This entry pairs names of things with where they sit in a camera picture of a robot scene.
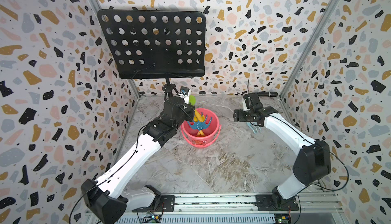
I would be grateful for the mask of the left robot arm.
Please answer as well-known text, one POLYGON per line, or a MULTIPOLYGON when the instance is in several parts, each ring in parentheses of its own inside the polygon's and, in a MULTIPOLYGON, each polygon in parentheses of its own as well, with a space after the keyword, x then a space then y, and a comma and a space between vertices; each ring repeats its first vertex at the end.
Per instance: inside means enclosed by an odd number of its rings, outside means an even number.
POLYGON ((116 223, 127 209, 158 208, 161 193, 150 185, 131 191, 128 197, 122 192, 141 166, 176 135, 183 122, 193 120, 194 111, 189 96, 167 98, 161 114, 139 130, 128 152, 103 175, 82 184, 83 200, 101 224, 116 223))

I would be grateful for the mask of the teal fork yellow handle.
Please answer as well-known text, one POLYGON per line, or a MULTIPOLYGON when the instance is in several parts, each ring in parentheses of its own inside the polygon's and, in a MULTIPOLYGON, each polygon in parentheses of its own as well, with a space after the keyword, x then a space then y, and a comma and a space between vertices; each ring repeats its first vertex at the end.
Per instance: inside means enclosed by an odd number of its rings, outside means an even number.
POLYGON ((204 137, 203 129, 205 128, 205 123, 200 121, 192 121, 187 123, 191 129, 198 130, 197 136, 204 137))

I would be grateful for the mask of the teal rake yellow handle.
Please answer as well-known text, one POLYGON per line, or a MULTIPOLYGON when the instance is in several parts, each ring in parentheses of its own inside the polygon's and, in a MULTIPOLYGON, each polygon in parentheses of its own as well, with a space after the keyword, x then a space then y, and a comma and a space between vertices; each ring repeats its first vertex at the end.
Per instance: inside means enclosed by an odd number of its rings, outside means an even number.
POLYGON ((212 117, 208 117, 208 115, 205 115, 205 118, 204 118, 204 121, 203 122, 200 122, 199 121, 199 130, 204 130, 204 129, 207 129, 209 126, 210 126, 210 123, 212 121, 212 117))

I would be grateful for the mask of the green trowel yellow handle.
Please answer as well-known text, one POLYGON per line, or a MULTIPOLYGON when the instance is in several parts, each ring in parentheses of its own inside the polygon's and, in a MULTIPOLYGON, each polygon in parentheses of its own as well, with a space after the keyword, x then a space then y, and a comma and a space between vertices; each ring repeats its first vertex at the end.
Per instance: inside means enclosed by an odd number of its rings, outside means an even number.
POLYGON ((190 95, 189 96, 189 100, 188 100, 188 103, 191 105, 191 106, 195 106, 195 103, 196 103, 196 98, 193 96, 193 95, 190 95))

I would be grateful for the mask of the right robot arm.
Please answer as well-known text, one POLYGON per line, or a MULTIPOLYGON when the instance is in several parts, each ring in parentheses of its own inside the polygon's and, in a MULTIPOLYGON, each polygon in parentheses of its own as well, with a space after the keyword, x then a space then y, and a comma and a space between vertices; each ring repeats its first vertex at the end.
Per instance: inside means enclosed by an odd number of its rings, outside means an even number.
POLYGON ((265 127, 282 139, 295 153, 292 174, 272 190, 271 203, 276 209, 286 207, 289 201, 310 184, 327 176, 332 171, 328 143, 313 139, 291 125, 278 111, 265 107, 262 96, 276 96, 276 92, 255 92, 243 96, 243 109, 234 110, 235 122, 248 122, 256 127, 265 127))

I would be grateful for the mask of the yellow toy shovel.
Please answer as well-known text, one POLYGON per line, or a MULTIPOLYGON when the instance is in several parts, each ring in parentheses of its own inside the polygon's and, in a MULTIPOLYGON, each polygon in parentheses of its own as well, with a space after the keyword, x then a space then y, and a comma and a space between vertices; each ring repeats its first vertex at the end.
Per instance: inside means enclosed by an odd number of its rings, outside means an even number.
POLYGON ((194 122, 204 122, 205 117, 202 113, 199 113, 197 110, 194 111, 194 122))

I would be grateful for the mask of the light blue toy rake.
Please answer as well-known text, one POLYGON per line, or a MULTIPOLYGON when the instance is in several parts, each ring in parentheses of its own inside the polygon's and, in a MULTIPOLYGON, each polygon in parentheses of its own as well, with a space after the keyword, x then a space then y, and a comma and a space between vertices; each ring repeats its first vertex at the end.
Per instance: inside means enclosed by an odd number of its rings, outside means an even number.
POLYGON ((262 132, 261 127, 259 127, 256 124, 253 125, 252 123, 247 122, 246 125, 250 128, 250 130, 253 132, 253 134, 260 134, 262 132))

